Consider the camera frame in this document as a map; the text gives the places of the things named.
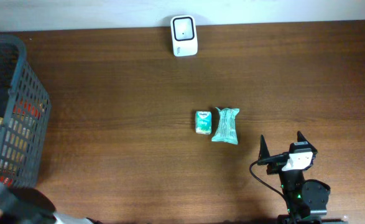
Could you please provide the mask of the mint green wipes pack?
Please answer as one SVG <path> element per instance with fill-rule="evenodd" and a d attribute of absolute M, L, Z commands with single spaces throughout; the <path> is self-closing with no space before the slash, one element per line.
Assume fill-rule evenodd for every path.
<path fill-rule="evenodd" d="M 211 138 L 212 142 L 226 142 L 238 145 L 238 135 L 236 132 L 236 116 L 239 108 L 216 108 L 219 113 L 218 127 L 215 135 Z"/>

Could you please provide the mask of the green Kleenex tissue pack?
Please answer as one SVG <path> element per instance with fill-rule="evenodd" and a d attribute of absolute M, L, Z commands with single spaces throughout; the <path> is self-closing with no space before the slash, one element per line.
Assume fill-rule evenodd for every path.
<path fill-rule="evenodd" d="M 212 114 L 210 111 L 197 111 L 195 113 L 195 132 L 197 134 L 211 134 Z"/>

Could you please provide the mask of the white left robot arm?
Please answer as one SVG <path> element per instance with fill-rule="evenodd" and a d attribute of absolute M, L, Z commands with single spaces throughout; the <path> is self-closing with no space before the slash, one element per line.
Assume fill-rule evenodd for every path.
<path fill-rule="evenodd" d="M 0 223 L 94 224 L 99 221 L 57 212 L 55 205 L 35 188 L 8 187 L 0 182 Z"/>

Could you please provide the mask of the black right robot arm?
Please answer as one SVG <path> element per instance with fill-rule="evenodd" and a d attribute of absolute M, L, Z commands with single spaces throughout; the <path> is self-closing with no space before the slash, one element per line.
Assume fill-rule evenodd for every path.
<path fill-rule="evenodd" d="M 267 167 L 267 175 L 277 174 L 281 191 L 265 184 L 281 195 L 287 206 L 287 214 L 279 215 L 277 223 L 321 223 L 327 214 L 331 188 L 315 179 L 304 178 L 303 173 L 312 167 L 317 149 L 298 131 L 297 141 L 289 146 L 287 152 L 270 155 L 264 136 L 260 138 L 258 166 Z"/>

